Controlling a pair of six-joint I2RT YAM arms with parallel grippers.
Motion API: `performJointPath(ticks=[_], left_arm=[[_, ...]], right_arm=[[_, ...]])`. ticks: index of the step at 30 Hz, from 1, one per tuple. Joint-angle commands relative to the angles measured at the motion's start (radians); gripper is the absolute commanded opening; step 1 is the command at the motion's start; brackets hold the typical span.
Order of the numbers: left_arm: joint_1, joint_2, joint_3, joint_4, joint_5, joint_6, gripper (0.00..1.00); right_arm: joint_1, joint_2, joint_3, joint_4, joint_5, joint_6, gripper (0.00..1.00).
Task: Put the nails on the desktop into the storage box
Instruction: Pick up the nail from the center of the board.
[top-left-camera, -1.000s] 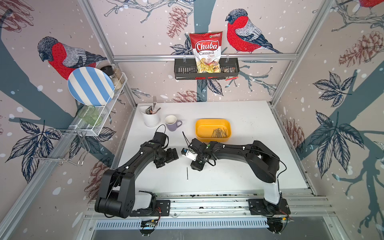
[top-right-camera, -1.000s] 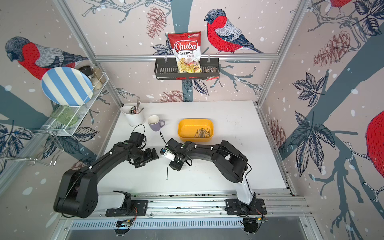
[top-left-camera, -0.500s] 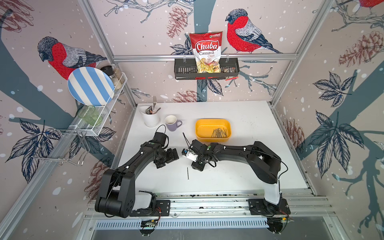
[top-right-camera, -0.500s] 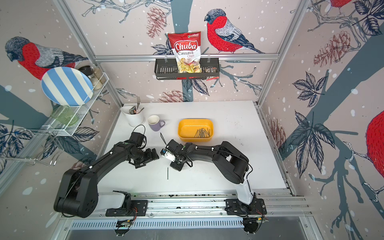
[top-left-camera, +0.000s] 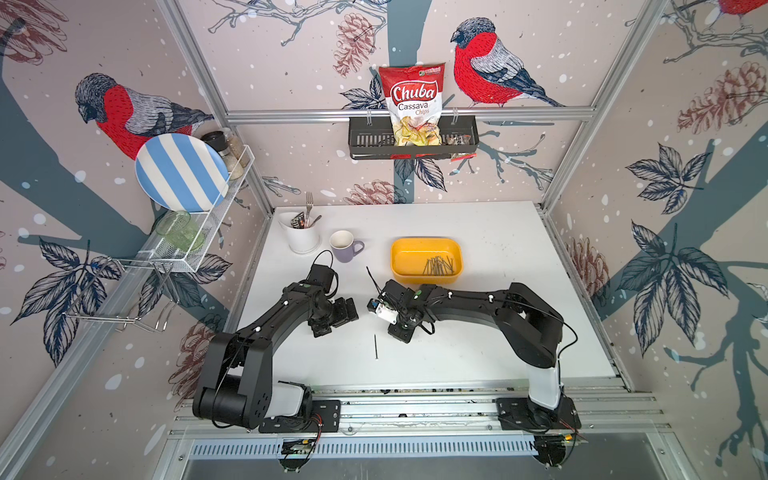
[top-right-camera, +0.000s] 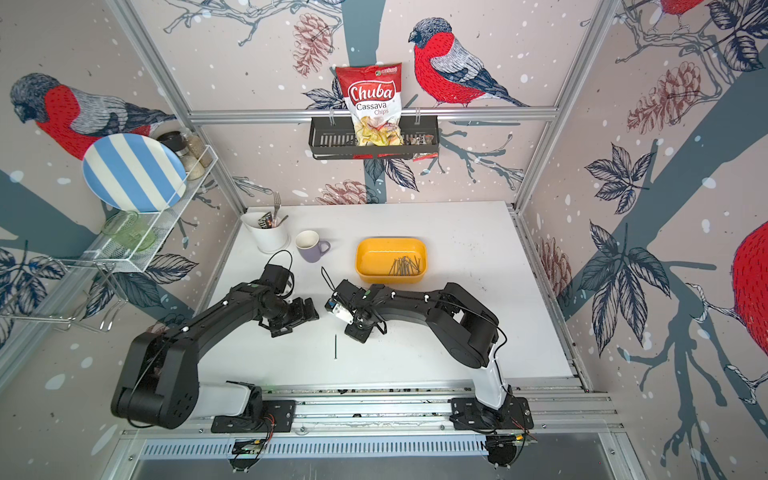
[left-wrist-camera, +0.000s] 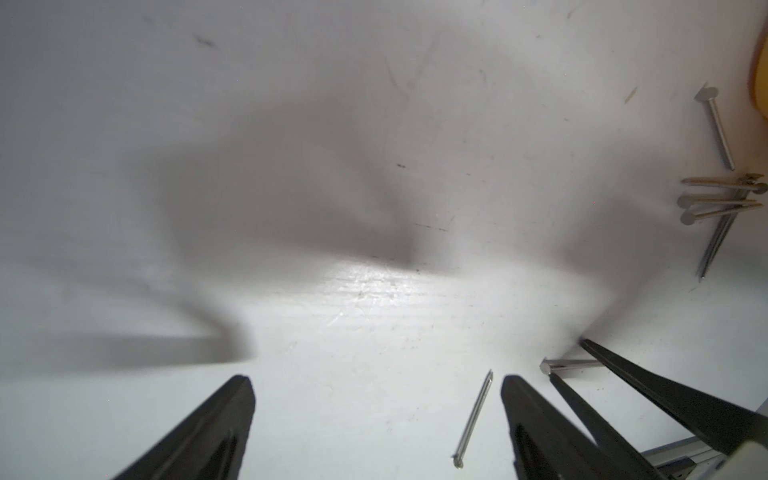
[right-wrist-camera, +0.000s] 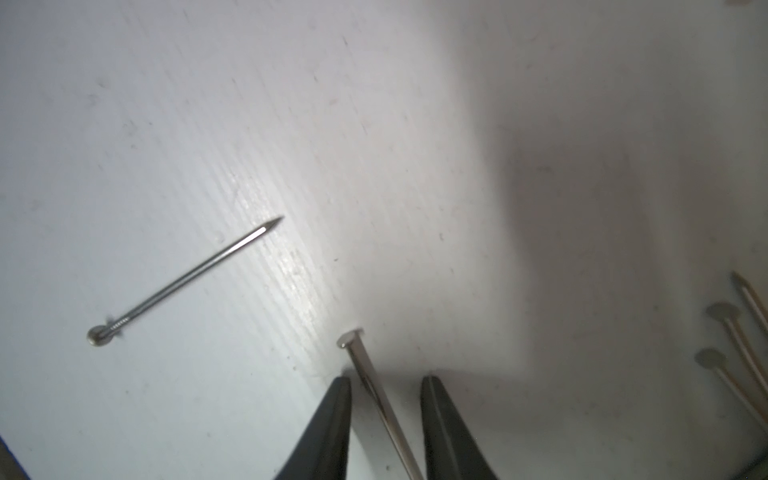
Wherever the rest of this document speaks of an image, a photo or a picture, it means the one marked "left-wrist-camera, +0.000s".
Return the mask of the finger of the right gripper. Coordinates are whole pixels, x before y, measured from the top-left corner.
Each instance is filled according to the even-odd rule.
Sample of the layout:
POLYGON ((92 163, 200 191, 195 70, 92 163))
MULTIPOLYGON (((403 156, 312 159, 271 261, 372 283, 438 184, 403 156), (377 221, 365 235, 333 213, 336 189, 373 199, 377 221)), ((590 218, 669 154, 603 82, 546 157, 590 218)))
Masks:
POLYGON ((642 479, 662 479, 660 473, 559 375, 552 373, 549 379, 588 429, 603 454, 623 470, 639 474, 642 479))
POLYGON ((580 346, 710 448, 734 454, 742 444, 767 446, 767 417, 648 371, 598 343, 580 346))

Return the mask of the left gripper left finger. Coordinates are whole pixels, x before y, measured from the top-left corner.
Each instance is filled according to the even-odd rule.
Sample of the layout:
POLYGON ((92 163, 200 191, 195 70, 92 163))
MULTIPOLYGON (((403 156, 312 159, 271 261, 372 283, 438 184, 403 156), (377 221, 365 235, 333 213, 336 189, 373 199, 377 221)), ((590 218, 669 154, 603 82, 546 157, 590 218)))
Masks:
POLYGON ((117 477, 236 480, 255 409, 250 379, 235 375, 117 477))

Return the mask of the yellow plastic storage box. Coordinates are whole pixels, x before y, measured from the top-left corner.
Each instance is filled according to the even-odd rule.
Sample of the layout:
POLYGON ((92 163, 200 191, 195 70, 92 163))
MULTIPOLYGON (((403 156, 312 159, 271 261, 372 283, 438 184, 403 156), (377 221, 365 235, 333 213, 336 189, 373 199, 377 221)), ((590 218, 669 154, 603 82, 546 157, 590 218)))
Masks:
POLYGON ((764 19, 751 57, 748 90, 752 106, 767 119, 767 19, 764 19))

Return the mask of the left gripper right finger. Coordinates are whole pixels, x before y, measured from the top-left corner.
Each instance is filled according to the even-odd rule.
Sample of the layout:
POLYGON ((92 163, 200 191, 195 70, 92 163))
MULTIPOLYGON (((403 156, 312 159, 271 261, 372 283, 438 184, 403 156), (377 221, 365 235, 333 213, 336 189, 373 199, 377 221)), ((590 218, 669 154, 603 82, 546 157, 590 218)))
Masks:
POLYGON ((604 479, 599 451, 526 380, 508 375, 501 400, 519 479, 604 479))

